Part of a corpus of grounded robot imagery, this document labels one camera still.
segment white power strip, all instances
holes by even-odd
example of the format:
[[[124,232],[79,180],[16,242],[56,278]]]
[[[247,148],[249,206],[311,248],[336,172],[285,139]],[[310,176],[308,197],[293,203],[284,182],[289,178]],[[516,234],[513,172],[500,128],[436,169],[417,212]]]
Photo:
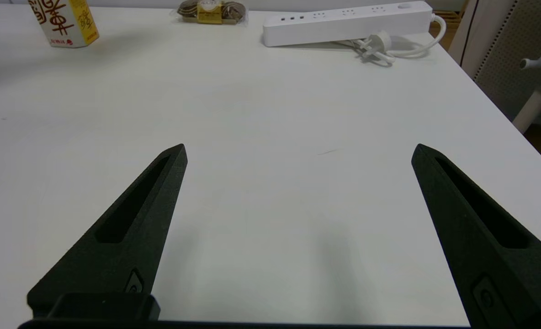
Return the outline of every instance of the white power strip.
[[[267,47],[362,39],[379,31],[390,36],[429,31],[433,9],[424,1],[333,9],[267,17]]]

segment packaged snack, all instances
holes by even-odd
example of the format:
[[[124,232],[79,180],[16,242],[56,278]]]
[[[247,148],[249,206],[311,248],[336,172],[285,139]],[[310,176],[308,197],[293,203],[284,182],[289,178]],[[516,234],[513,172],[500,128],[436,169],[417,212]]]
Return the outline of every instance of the packaged snack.
[[[236,1],[224,0],[185,0],[181,2],[177,13],[182,21],[204,24],[246,23],[248,9]]]
[[[98,39],[86,0],[28,0],[52,47],[85,47]]]

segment cookie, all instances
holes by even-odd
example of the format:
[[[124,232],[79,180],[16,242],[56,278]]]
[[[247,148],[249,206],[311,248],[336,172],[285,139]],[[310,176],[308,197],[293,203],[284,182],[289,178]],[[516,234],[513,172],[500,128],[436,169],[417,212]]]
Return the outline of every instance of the cookie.
[[[222,18],[233,19],[237,22],[241,21],[246,15],[246,7],[243,4],[235,1],[223,2]]]
[[[185,0],[181,2],[177,13],[183,17],[197,17],[197,2],[198,0]]]

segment white table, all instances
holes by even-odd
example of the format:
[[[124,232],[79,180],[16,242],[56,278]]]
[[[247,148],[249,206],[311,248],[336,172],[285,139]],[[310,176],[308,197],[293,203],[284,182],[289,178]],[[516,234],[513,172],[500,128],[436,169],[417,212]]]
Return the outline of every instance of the white table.
[[[442,48],[390,68],[331,44],[265,48],[268,14],[216,27],[93,8],[100,39],[71,50],[47,45],[28,6],[0,5],[1,329],[30,318],[28,290],[178,143],[161,319],[466,325],[417,143],[541,239],[540,155]]]

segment white cable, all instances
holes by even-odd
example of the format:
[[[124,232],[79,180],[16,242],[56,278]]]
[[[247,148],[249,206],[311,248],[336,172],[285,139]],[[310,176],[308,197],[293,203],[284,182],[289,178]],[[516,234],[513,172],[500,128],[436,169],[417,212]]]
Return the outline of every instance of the white cable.
[[[413,50],[389,50],[388,54],[392,56],[396,56],[396,57],[411,56],[411,55],[421,54],[425,50],[438,44],[441,38],[443,38],[443,36],[446,35],[447,24],[444,21],[444,19],[442,19],[440,16],[437,16],[435,14],[433,14],[433,19],[431,21],[436,21],[437,23],[439,23],[441,27],[439,34],[433,41],[431,41],[429,44],[426,44],[425,46],[422,46],[421,48],[417,48]]]
[[[362,54],[363,58],[368,58],[369,56],[376,56],[377,58],[384,60],[388,63],[394,62],[394,57],[406,57],[416,54],[421,54],[425,50],[435,46],[446,34],[447,24],[442,19],[442,17],[433,14],[431,16],[431,21],[436,21],[440,25],[440,31],[437,37],[425,46],[413,50],[389,50],[390,48],[390,36],[386,31],[380,31],[375,35],[370,35],[366,39],[356,39],[356,40],[347,40],[351,43],[351,47],[354,48],[357,52]]]

